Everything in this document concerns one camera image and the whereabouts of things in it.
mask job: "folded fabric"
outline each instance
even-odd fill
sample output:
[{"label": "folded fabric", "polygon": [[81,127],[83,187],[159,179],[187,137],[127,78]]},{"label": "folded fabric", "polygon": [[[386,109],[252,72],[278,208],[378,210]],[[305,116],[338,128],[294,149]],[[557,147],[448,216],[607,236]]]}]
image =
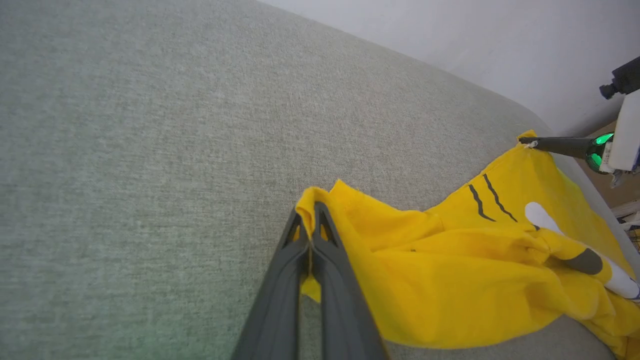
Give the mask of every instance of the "folded fabric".
[{"label": "folded fabric", "polygon": [[[535,136],[529,131],[522,136]],[[606,223],[546,152],[518,144],[443,203],[400,211],[337,181],[335,221],[382,336],[434,348],[495,344],[566,314],[640,359],[640,287]],[[309,278],[302,292],[320,301]]]}]

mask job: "yellow fabric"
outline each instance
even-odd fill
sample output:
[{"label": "yellow fabric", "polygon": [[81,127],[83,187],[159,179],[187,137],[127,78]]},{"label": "yellow fabric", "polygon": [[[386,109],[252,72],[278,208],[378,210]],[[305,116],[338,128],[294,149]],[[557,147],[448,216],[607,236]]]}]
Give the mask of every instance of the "yellow fabric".
[{"label": "yellow fabric", "polygon": [[[511,216],[500,209],[484,175]],[[469,185],[493,221],[479,215]],[[612,277],[608,262],[587,275],[561,261],[586,244],[634,276],[606,223],[546,152],[517,145],[425,212],[399,211],[338,180],[331,192],[309,188],[298,202],[309,232],[316,201],[328,206],[387,340],[414,347],[485,346],[566,314],[618,358],[640,359],[640,308],[604,288]],[[525,214],[530,202],[542,206],[564,235],[537,230]],[[320,301],[313,278],[302,292]]]}]

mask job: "black stripe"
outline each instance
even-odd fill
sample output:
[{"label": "black stripe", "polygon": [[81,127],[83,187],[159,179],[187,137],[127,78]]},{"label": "black stripe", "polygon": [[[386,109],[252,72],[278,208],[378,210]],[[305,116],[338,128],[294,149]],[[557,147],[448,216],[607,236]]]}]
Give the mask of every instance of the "black stripe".
[{"label": "black stripe", "polygon": [[509,215],[509,217],[513,221],[518,222],[516,218],[513,217],[513,215],[504,208],[504,206],[502,206],[502,204],[500,203],[500,199],[498,199],[498,193],[495,192],[495,189],[493,189],[493,186],[491,186],[491,181],[489,181],[489,178],[486,176],[486,174],[484,175],[484,180],[486,181],[486,185],[487,187],[489,187],[489,190],[491,190],[491,192],[493,193],[493,197],[495,198],[495,203],[498,204],[498,207],[500,208],[500,210],[502,210],[503,213]]},{"label": "black stripe", "polygon": [[479,214],[481,217],[483,217],[483,218],[485,218],[485,219],[487,219],[487,220],[490,220],[490,221],[493,221],[493,222],[494,222],[494,221],[495,221],[494,219],[492,219],[492,218],[490,218],[490,217],[486,216],[486,215],[483,213],[483,211],[482,211],[482,201],[480,201],[480,197],[478,196],[478,192],[476,191],[476,189],[474,188],[474,186],[473,186],[473,185],[469,185],[469,190],[471,190],[471,193],[472,193],[472,194],[474,194],[474,199],[475,199],[475,200],[476,200],[476,202],[478,203],[478,214]]}]

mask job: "printed pattern on yellow cloth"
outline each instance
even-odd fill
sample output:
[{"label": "printed pattern on yellow cloth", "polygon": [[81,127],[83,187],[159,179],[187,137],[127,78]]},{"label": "printed pattern on yellow cloth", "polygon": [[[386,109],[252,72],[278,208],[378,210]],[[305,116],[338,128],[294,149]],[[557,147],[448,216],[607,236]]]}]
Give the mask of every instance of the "printed pattern on yellow cloth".
[{"label": "printed pattern on yellow cloth", "polygon": [[[298,202],[310,232],[316,201],[328,206],[387,340],[485,346],[566,314],[616,357],[640,359],[635,275],[546,152],[517,145],[425,212],[394,209],[338,180],[331,192],[309,188]],[[313,278],[302,292],[320,301]]]}]

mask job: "yellow towel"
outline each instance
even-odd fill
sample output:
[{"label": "yellow towel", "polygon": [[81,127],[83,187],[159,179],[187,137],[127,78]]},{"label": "yellow towel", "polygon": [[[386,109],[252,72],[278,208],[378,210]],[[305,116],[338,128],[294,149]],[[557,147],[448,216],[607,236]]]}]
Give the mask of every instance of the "yellow towel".
[{"label": "yellow towel", "polygon": [[[331,192],[309,188],[298,202],[310,232],[316,201],[328,206],[387,340],[485,346],[566,314],[618,358],[640,359],[635,275],[546,152],[519,144],[425,212],[399,211],[338,180]],[[313,278],[302,292],[320,301]]]}]

